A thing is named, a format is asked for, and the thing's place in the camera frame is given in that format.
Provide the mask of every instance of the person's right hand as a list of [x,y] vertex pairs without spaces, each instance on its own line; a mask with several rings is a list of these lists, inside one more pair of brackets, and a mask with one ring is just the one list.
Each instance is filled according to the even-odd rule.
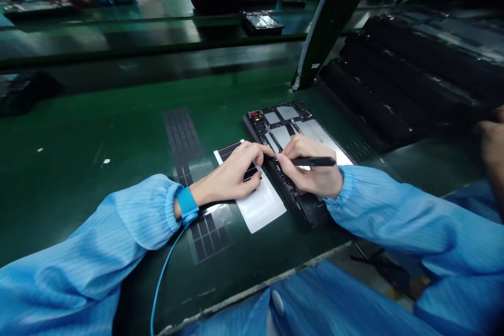
[[336,198],[343,186],[343,176],[338,166],[311,167],[309,171],[296,168],[291,159],[300,157],[329,156],[336,160],[336,152],[304,135],[295,135],[282,153],[277,154],[283,172],[297,188],[321,197]]
[[498,123],[480,122],[482,130],[481,149],[483,160],[489,170],[504,174],[504,106],[496,110]]

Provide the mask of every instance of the black tray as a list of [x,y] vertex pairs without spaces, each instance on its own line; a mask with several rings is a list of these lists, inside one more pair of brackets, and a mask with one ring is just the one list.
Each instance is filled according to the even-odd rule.
[[59,1],[12,2],[3,7],[11,21],[63,17],[77,14],[79,9]]
[[267,13],[244,13],[243,29],[249,36],[280,35],[284,26]]

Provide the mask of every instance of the finger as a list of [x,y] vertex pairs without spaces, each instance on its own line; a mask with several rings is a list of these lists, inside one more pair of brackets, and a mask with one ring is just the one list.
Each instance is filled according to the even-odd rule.
[[250,178],[250,180],[241,183],[239,185],[239,190],[237,193],[236,198],[245,198],[248,196],[250,193],[252,193],[255,189],[259,188],[259,185],[261,184],[261,172],[256,172],[254,173],[254,176]]
[[257,145],[259,146],[260,150],[268,155],[270,158],[274,158],[275,157],[275,152],[271,149],[270,146],[266,146],[264,144],[260,144],[260,143],[257,143]]
[[241,159],[244,169],[247,169],[252,161],[261,166],[264,161],[264,153],[261,149],[262,144],[254,143],[243,151],[243,159]]
[[299,134],[294,135],[292,137],[292,139],[290,140],[290,142],[287,143],[287,145],[283,149],[283,154],[290,159],[297,158],[299,156],[299,154],[297,154],[295,152],[295,149],[296,149],[296,145],[300,142],[301,139],[302,139],[302,136],[300,136]]
[[478,124],[480,130],[483,132],[484,136],[485,135],[490,135],[492,134],[493,130],[499,126],[498,123],[495,122],[490,122],[490,121],[481,121]]
[[234,149],[233,153],[243,151],[245,148],[249,147],[252,143],[245,141]]
[[495,115],[500,123],[504,123],[504,106],[495,110]]
[[291,160],[284,154],[277,154],[277,159],[282,167],[282,171],[295,183],[295,185],[299,189],[308,192],[308,178],[299,169],[297,169]]

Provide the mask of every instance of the pen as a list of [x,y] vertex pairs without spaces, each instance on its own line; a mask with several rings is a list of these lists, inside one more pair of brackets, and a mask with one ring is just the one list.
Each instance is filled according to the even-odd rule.
[[336,160],[329,156],[321,157],[304,157],[299,159],[292,159],[291,162],[295,166],[335,166]]

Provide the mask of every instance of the workbench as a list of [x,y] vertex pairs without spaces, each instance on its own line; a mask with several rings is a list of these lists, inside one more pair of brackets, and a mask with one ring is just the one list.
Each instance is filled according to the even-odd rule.
[[[65,240],[107,194],[156,173],[176,177],[162,114],[179,107],[187,108],[205,152],[191,162],[194,180],[217,167],[214,150],[247,139],[240,125],[247,111],[293,99],[303,100],[359,164],[384,169],[435,195],[482,177],[478,146],[470,137],[424,141],[378,156],[323,88],[291,92],[295,66],[59,97],[25,116],[1,119],[0,243],[8,247],[0,266]],[[251,235],[236,204],[224,206],[231,214],[231,246],[195,265],[189,236],[181,238],[161,284],[157,332],[258,290],[352,239],[337,225],[305,232],[291,211]],[[147,333],[154,290],[172,242],[148,253],[123,283],[116,334]]]
[[[15,24],[0,16],[0,70],[300,41],[306,38],[317,4],[310,1],[299,9],[278,1],[266,11],[285,28],[281,35],[262,37],[249,37],[237,14],[198,16],[190,0],[141,0]],[[389,9],[363,2],[346,32]]]
[[[302,100],[358,164],[442,196],[483,177],[477,138],[425,140],[378,155],[335,108],[323,84],[293,93],[316,5],[271,9],[281,36],[250,38],[239,17],[198,17],[188,0],[86,9],[78,17],[16,25],[0,17],[0,69],[42,68],[63,96],[0,119],[0,267],[65,240],[106,195],[162,173],[176,177],[163,113],[188,111],[204,155],[196,181],[218,166],[213,151],[248,139],[248,111]],[[347,29],[387,7],[361,4]],[[291,211],[250,234],[231,201],[230,246],[195,264],[189,234],[161,284],[154,329],[194,321],[349,243],[336,224],[307,232]],[[116,334],[146,334],[155,287],[172,246],[147,254],[124,281]]]

